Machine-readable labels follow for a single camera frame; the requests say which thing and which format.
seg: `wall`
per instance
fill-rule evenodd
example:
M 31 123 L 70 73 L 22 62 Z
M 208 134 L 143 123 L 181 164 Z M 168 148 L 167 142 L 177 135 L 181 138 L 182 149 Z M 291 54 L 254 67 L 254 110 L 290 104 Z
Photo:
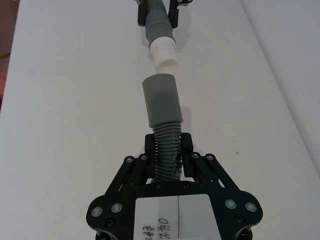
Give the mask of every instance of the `wall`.
M 320 1 L 241 1 L 319 174 Z

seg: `white table surface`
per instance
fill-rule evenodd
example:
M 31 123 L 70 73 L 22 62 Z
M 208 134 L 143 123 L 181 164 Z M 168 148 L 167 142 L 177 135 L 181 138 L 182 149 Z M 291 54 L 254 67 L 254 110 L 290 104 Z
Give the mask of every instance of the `white table surface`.
M 0 239 L 94 239 L 90 202 L 151 133 L 142 81 L 155 71 L 136 20 L 133 0 L 21 1 L 0 117 Z M 319 239 L 320 180 L 241 3 L 195 0 L 179 20 L 183 130 L 260 201 L 254 239 Z

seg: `gray plastic tube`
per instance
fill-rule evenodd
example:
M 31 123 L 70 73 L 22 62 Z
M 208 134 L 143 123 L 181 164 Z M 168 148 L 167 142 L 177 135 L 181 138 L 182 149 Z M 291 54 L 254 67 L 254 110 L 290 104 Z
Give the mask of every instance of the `gray plastic tube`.
M 162 0 L 146 1 L 145 36 L 151 43 L 159 37 L 169 37 L 173 40 L 172 27 Z
M 142 83 L 149 126 L 166 123 L 182 123 L 175 77 L 171 74 L 156 74 Z

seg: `black clamp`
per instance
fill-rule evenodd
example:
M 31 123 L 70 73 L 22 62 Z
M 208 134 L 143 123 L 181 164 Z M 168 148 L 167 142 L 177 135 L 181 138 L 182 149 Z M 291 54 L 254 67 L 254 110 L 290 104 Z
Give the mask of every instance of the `black clamp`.
M 146 25 L 147 6 L 146 0 L 135 0 L 138 3 L 138 25 L 144 27 Z M 178 6 L 187 6 L 193 0 L 170 0 L 168 17 L 172 29 L 178 27 L 179 9 Z

